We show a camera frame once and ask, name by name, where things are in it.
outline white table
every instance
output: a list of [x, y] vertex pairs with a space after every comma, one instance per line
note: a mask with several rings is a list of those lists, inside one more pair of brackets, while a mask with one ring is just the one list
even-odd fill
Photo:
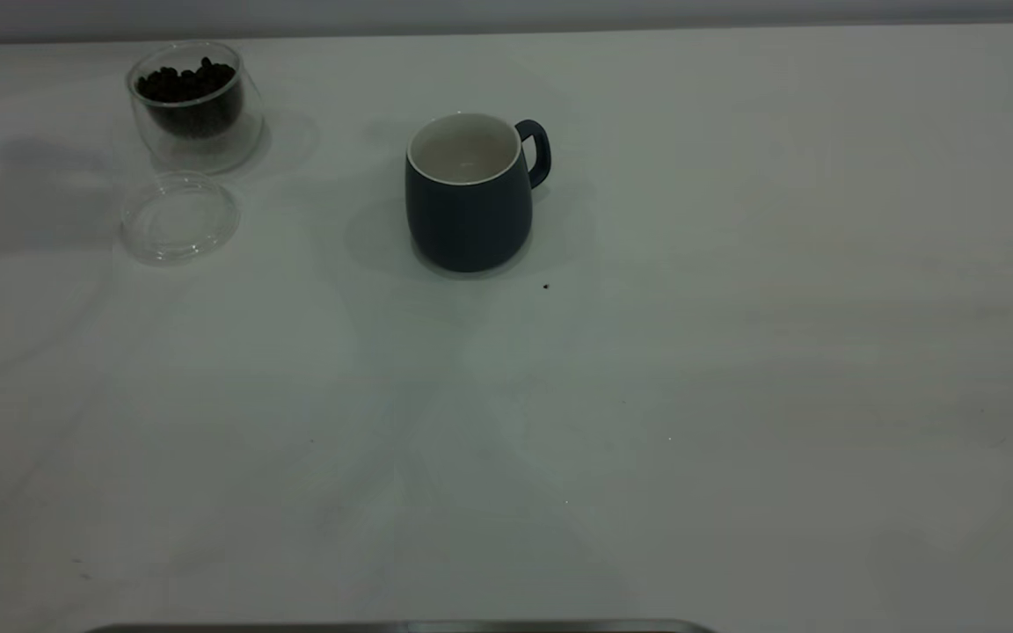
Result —
[[[1, 633], [1013, 630], [1013, 24], [237, 45], [177, 268], [112, 247], [153, 45], [0, 47]], [[495, 275], [410, 249], [456, 109], [554, 145]]]

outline dark blue mug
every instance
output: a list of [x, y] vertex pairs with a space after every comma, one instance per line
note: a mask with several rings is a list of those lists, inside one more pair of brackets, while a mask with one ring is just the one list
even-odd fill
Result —
[[[523, 153], [530, 137], [532, 169]], [[530, 235], [530, 191], [551, 164], [550, 138], [534, 121], [461, 112], [425, 125], [405, 155], [405, 213], [417, 248], [456, 271], [505, 263]]]

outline mug handle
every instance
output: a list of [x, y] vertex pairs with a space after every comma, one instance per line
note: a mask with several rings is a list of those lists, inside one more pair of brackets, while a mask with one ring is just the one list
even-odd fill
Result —
[[538, 121], [520, 122], [515, 129], [518, 130], [519, 139], [523, 141], [534, 137], [534, 147], [538, 152], [534, 168], [530, 170], [530, 187], [535, 188], [546, 180], [546, 176], [550, 175], [550, 168], [554, 165], [554, 157], [550, 154], [550, 137], [546, 136], [546, 129]]

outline gray wall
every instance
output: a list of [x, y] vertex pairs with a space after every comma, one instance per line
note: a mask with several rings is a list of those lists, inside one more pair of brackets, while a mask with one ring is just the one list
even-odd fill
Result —
[[0, 0], [0, 42], [1013, 19], [1013, 0]]

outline coffee bean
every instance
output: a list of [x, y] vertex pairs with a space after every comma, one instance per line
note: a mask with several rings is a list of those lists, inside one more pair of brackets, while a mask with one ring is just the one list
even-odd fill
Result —
[[[229, 85], [236, 75], [237, 70], [230, 65], [214, 64], [209, 57], [203, 57], [197, 71], [183, 70], [179, 75], [176, 70], [163, 67], [137, 79], [136, 90], [145, 99], [159, 103], [183, 103], [212, 95]], [[160, 128], [176, 137], [209, 139], [228, 130], [241, 115], [243, 104], [242, 87], [238, 83], [206, 103], [177, 108], [148, 105], [148, 111]]]

